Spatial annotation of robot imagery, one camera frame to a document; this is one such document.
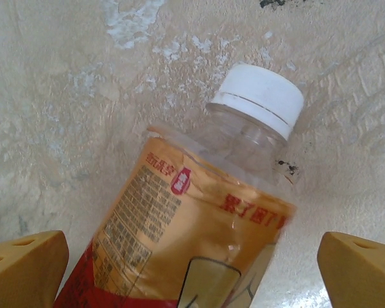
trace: clear plastic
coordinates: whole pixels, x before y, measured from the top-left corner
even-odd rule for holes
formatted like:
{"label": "clear plastic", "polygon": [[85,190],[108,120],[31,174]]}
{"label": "clear plastic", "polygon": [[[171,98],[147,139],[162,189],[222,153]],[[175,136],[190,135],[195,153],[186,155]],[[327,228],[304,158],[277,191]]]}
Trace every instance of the clear plastic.
{"label": "clear plastic", "polygon": [[155,128],[168,142],[254,188],[287,200],[287,195],[277,188],[280,174],[274,168],[276,154],[286,146],[286,140],[265,124],[232,108],[210,103],[207,110],[209,120],[188,134],[165,124]]}

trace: white paint patch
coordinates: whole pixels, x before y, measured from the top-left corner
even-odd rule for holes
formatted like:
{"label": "white paint patch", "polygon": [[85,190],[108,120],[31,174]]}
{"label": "white paint patch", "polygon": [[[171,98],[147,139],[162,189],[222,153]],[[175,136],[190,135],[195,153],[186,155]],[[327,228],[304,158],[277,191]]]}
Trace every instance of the white paint patch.
{"label": "white paint patch", "polygon": [[145,0],[137,7],[123,12],[120,12],[121,2],[124,1],[102,0],[107,33],[118,48],[130,49],[136,43],[148,40],[148,28],[157,20],[158,10],[166,0]]}
{"label": "white paint patch", "polygon": [[143,90],[144,90],[144,85],[141,84],[141,85],[138,85],[138,86],[134,89],[134,92],[135,92],[135,93],[141,93]]}
{"label": "white paint patch", "polygon": [[228,57],[227,57],[227,55],[216,55],[216,59],[217,59],[217,61],[218,61],[218,63],[219,64],[224,64],[225,62],[227,62],[227,60],[228,60]]}
{"label": "white paint patch", "polygon": [[331,73],[337,66],[339,65],[338,62],[332,62],[326,69],[324,69],[321,73],[320,76],[326,76],[329,73]]}
{"label": "white paint patch", "polygon": [[180,58],[180,53],[178,52],[181,48],[180,43],[173,41],[171,46],[166,46],[163,49],[158,48],[155,46],[153,48],[154,53],[161,53],[167,60],[172,62],[173,60],[178,60]]}
{"label": "white paint patch", "polygon": [[313,308],[313,307],[330,307],[328,303],[328,293],[325,288],[317,291],[308,291],[306,294],[300,295],[292,301],[282,303],[285,308]]}
{"label": "white paint patch", "polygon": [[273,33],[271,31],[264,34],[264,39],[268,40],[273,36]]}
{"label": "white paint patch", "polygon": [[152,76],[147,76],[146,82],[148,83],[149,90],[155,90],[157,88],[157,80]]}
{"label": "white paint patch", "polygon": [[192,37],[193,44],[201,50],[203,53],[209,53],[211,50],[212,42],[209,39],[205,39],[204,42],[200,42],[200,39],[196,36]]}
{"label": "white paint patch", "polygon": [[70,73],[68,75],[69,82],[73,83],[71,93],[75,96],[84,94],[93,98],[96,93],[96,83],[99,81],[105,81],[105,77],[96,73],[96,71],[102,66],[103,64],[99,62],[84,67],[78,74]]}
{"label": "white paint patch", "polygon": [[267,63],[267,64],[270,64],[271,61],[272,61],[272,58],[270,56],[270,52],[265,48],[265,47],[262,47],[259,51],[260,55],[261,55],[261,58]]}
{"label": "white paint patch", "polygon": [[164,106],[164,108],[165,109],[174,108],[174,106],[175,106],[175,94],[174,93],[167,94],[166,99],[167,99],[167,103]]}
{"label": "white paint patch", "polygon": [[230,43],[230,41],[229,40],[225,40],[225,39],[221,39],[220,40],[221,42],[221,48],[226,48],[228,45],[229,45],[229,43]]}
{"label": "white paint patch", "polygon": [[293,72],[296,71],[296,66],[295,66],[295,64],[294,64],[291,60],[288,60],[288,62],[287,62],[287,67],[288,67],[290,70],[292,70]]}

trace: red logo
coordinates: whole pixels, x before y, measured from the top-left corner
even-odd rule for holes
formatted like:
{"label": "red logo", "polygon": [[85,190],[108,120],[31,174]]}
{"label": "red logo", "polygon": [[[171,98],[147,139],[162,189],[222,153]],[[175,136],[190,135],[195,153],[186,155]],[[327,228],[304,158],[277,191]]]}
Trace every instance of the red logo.
{"label": "red logo", "polygon": [[173,194],[179,196],[185,193],[190,186],[191,170],[184,167],[171,181],[171,191]]}

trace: yellow plastic piece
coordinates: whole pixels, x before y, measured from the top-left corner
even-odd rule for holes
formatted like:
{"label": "yellow plastic piece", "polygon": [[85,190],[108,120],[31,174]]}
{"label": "yellow plastic piece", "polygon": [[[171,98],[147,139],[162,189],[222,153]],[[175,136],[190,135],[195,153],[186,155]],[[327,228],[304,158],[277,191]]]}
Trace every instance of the yellow plastic piece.
{"label": "yellow plastic piece", "polygon": [[0,308],[50,308],[69,249],[61,231],[0,243]]}
{"label": "yellow plastic piece", "polygon": [[385,244],[327,232],[318,265],[333,308],[385,308]]}

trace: dark stain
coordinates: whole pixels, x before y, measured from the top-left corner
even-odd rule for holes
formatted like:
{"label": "dark stain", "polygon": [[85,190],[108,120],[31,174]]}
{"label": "dark stain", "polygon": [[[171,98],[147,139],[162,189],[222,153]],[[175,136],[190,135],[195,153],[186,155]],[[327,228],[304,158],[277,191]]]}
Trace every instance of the dark stain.
{"label": "dark stain", "polygon": [[261,8],[266,7],[269,4],[277,3],[279,6],[285,4],[285,0],[262,0],[259,4],[261,5]]}
{"label": "dark stain", "polygon": [[279,160],[278,165],[280,165],[280,166],[286,165],[287,166],[287,172],[290,175],[294,175],[299,170],[299,168],[297,166],[291,165],[290,163],[284,162],[283,160]]}
{"label": "dark stain", "polygon": [[185,306],[185,308],[190,308],[193,306],[193,303],[198,298],[198,295],[194,296],[194,298],[191,300],[191,302],[188,303],[188,305]]}
{"label": "dark stain", "polygon": [[20,236],[28,232],[27,222],[20,215],[19,215],[19,228],[20,228],[20,232],[19,232]]}
{"label": "dark stain", "polygon": [[286,4],[287,2],[291,2],[291,1],[294,1],[294,0],[262,0],[262,1],[260,1],[259,4],[261,5],[261,8],[264,8],[270,4],[272,4],[273,8],[277,8],[278,6],[282,6],[282,5]]}

